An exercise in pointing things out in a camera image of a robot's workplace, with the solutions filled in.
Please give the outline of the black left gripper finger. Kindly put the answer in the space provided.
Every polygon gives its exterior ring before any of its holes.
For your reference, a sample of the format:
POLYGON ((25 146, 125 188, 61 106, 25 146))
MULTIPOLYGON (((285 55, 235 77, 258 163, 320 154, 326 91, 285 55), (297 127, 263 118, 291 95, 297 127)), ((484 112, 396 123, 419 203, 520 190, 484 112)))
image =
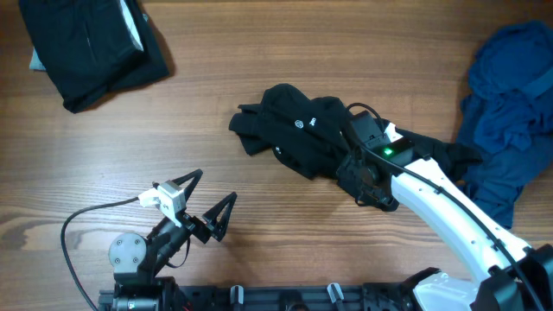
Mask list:
POLYGON ((226 235, 232 209, 237 198, 238 195, 232 192, 202 215, 211 236, 218 242, 226 235))
POLYGON ((173 179, 172 182, 175 184, 175 187, 177 188, 177 190, 172 195, 172 197, 177 200, 180 200, 180 198, 183 197, 185 201, 188 201, 195 187, 199 183, 202 175, 203 175, 203 171, 200 168, 198 168, 191 173, 188 173, 186 175, 173 179), (181 185, 186 182, 188 182, 188 185, 184 188, 181 188, 181 185))

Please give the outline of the black t-shirt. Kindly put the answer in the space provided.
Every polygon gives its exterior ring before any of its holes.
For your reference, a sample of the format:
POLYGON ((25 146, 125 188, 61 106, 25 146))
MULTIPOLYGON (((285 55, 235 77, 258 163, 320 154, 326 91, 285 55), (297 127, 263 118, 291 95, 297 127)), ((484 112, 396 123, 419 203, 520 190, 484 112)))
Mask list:
MULTIPOLYGON (((350 151, 357 149, 348 134, 350 122, 359 114, 353 107, 368 112, 377 128, 385 130, 391 121, 375 115, 367 104, 345 106, 336 97, 308 98, 290 84, 279 84, 264 91, 259 104, 239 105, 229 130, 238 135, 249 156, 272 149, 277 160, 308 179, 324 176, 339 182, 339 167, 350 151)), ((482 163, 479 151, 460 143, 445 143, 429 136, 396 128, 414 147, 414 158, 429 156, 436 160, 453 182, 467 168, 482 163)))

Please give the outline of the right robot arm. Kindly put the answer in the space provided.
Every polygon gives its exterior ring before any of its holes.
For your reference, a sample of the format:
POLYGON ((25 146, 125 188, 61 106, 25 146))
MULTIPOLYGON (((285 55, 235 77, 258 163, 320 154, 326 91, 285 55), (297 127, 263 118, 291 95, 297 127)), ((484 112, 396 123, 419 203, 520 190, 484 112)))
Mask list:
POLYGON ((377 112, 347 114, 340 134, 349 152, 338 184, 360 206, 407 206, 464 263, 470 280, 426 269, 404 281, 405 310, 550 310, 552 247, 537 249, 482 212, 377 112))

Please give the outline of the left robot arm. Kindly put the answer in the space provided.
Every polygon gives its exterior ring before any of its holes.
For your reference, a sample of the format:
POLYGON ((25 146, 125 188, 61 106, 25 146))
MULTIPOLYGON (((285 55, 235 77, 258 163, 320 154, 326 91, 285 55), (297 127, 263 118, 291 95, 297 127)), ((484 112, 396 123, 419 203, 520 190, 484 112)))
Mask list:
POLYGON ((172 276, 159 277, 164 268, 176 266, 170 259, 190 245, 191 237, 201 243, 213 238, 221 241, 226 235, 233 206, 234 192, 211 207, 199 219, 186 212, 187 202, 203 171, 195 171, 174 180, 154 183, 138 195, 141 206, 157 208, 164 218, 147 237, 124 233, 112 243, 108 252, 114 290, 99 298, 102 310, 115 311, 181 311, 192 310, 193 304, 180 290, 172 276))

